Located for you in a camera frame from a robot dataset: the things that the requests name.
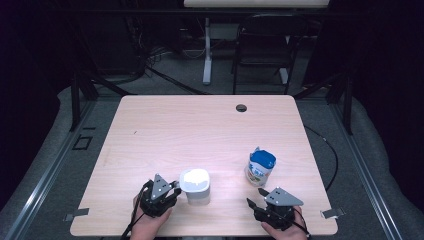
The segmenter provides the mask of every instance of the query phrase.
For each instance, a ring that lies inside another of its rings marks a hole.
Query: table surface
[[[247,111],[238,112],[244,104]],[[331,208],[296,103],[290,96],[205,95],[122,98],[81,200],[88,215],[75,217],[76,236],[120,236],[132,199],[159,173],[178,180],[203,168],[211,178],[211,202],[191,206],[183,192],[159,236],[265,236],[246,198],[266,204],[244,175],[256,147],[277,158],[265,187],[281,187],[304,202],[312,235],[337,232]]]
[[[184,0],[194,8],[326,8],[329,0]]]

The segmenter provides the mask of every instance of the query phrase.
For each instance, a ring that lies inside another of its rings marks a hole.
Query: human hand
[[[294,221],[302,227],[305,227],[305,223],[300,216],[300,214],[302,214],[302,209],[298,206],[294,206],[294,209],[297,210],[294,211]],[[295,225],[292,225],[285,231],[275,229],[266,222],[262,222],[261,226],[269,235],[277,240],[307,240],[305,232]]]
[[[133,200],[133,205],[136,204],[137,196]],[[134,224],[131,230],[131,240],[153,240],[159,231],[159,228],[168,220],[171,215],[172,208],[166,210],[160,217],[152,218],[144,215],[140,220]],[[135,219],[138,219],[143,214],[140,206],[137,206],[137,213]]]

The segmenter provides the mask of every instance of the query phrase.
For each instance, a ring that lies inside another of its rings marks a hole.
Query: gray carpet
[[[307,65],[309,46],[300,52],[297,69],[293,76],[290,94],[301,91],[301,79]],[[232,75],[231,50],[222,48],[214,51],[212,67],[212,83],[209,86],[202,84],[203,57],[191,59],[174,54],[161,55],[160,61],[153,66],[156,70],[165,73],[181,82],[201,91],[211,94],[231,94]],[[280,81],[278,76],[268,75],[269,81]],[[164,79],[152,75],[149,71],[142,78],[119,85],[123,89],[136,94],[189,94],[177,88]],[[87,150],[70,150],[65,156],[56,181],[49,194],[44,199],[37,215],[29,225],[24,239],[85,239],[71,236],[69,228],[71,222],[64,222],[63,217],[78,208],[84,193],[91,171],[106,137],[108,128],[119,104],[119,97],[103,86],[97,86],[101,95],[99,100],[83,123],[79,134],[83,137],[92,137]],[[253,87],[245,89],[240,94],[281,94],[277,88],[260,90]],[[314,239],[386,239],[386,234],[376,215],[374,207],[358,177],[357,169],[353,164],[353,154],[340,128],[337,127],[338,116],[331,111],[322,96],[325,89],[317,92],[308,100],[297,101],[304,124],[324,136],[335,148],[339,158],[339,170],[332,187],[328,191],[330,203],[333,207],[341,207],[346,215],[337,220],[339,231],[334,236]],[[25,202],[35,188],[44,170],[52,161],[55,161],[57,152],[67,136],[71,126],[70,91],[66,89],[60,95],[61,111],[54,127],[46,138],[37,158],[28,171],[25,179],[12,196],[0,214],[0,237],[5,238],[10,227],[18,217]],[[354,101],[352,113],[352,127],[354,138],[366,159],[367,165],[384,197],[388,208],[404,239],[424,239],[424,217],[400,193],[396,182],[388,172],[388,161],[384,146],[376,133],[372,123],[361,105]],[[321,137],[306,130],[314,152],[322,179],[327,185],[334,173],[335,157]]]

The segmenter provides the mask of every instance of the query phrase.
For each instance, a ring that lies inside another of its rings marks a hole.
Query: wire
[[[198,55],[196,56],[191,56],[190,54],[188,54],[188,52],[194,52],[194,51],[201,51]],[[204,53],[205,53],[206,49],[199,49],[199,50],[183,50],[183,53],[186,57],[191,58],[191,59],[196,59],[201,57]]]
[[[121,240],[124,240],[124,239],[127,238],[127,235],[128,235],[129,232],[131,232],[133,226],[141,219],[141,217],[144,216],[144,213],[143,213],[143,214],[141,214],[140,217],[138,217],[137,219],[135,219],[135,217],[137,215],[138,206],[139,206],[140,201],[141,201],[141,196],[143,195],[145,189],[146,189],[146,184],[143,185],[143,187],[141,188],[140,192],[137,195],[137,200],[136,200],[136,202],[134,204],[134,209],[133,209],[133,212],[131,214],[131,222],[130,222],[130,224],[128,224],[128,226],[125,229],[124,233],[122,233]]]
[[[276,212],[274,212],[274,214],[277,215],[279,218],[283,219],[284,221],[287,221],[287,222],[295,225],[296,227],[300,228],[300,230],[302,230],[306,234],[306,237],[308,239],[311,239],[312,238],[312,235],[308,231],[308,227],[306,226],[306,221],[303,218],[302,214],[299,211],[297,211],[295,208],[293,208],[293,210],[295,210],[297,213],[299,213],[300,217],[302,218],[303,223],[305,223],[305,227],[303,227],[302,225],[300,225],[299,223],[297,223],[295,221],[292,221],[290,219],[287,219],[286,217],[281,216],[280,214],[278,214]]]
[[[325,137],[323,137],[321,134],[319,134],[317,131],[313,130],[312,128],[310,128],[306,125],[303,125],[303,126],[306,129],[308,129],[309,131],[315,133],[318,137],[321,137],[322,140],[324,140],[324,142],[328,145],[328,147],[330,147],[331,151],[334,154],[336,167],[334,169],[334,173],[333,173],[333,176],[331,177],[330,182],[328,183],[327,187],[325,187],[325,191],[328,191],[330,189],[331,185],[333,185],[334,179],[336,178],[337,172],[339,170],[339,157],[337,156],[337,153],[336,153],[336,150],[334,149],[334,147],[330,144],[330,142],[328,142],[328,140]]]
[[[203,25],[200,23],[199,18],[196,18],[196,21],[199,24],[200,30],[202,30],[203,36],[206,36],[205,30],[203,29]]]
[[[165,75],[161,72],[156,71],[155,69],[151,68],[150,66],[146,65],[146,69],[150,70],[151,72],[153,72],[154,74],[158,75],[159,77],[165,79],[166,81],[173,83],[175,86],[181,88],[184,91],[194,93],[194,94],[198,94],[198,95],[211,95],[208,92],[203,92],[203,91],[194,89],[190,86],[187,86],[187,85],[185,85],[185,84],[183,84],[183,83],[181,83],[181,82],[179,82],[179,81],[177,81],[177,80],[175,80],[175,79],[173,79],[173,78],[171,78],[171,77],[169,77],[169,76],[167,76],[167,75]]]

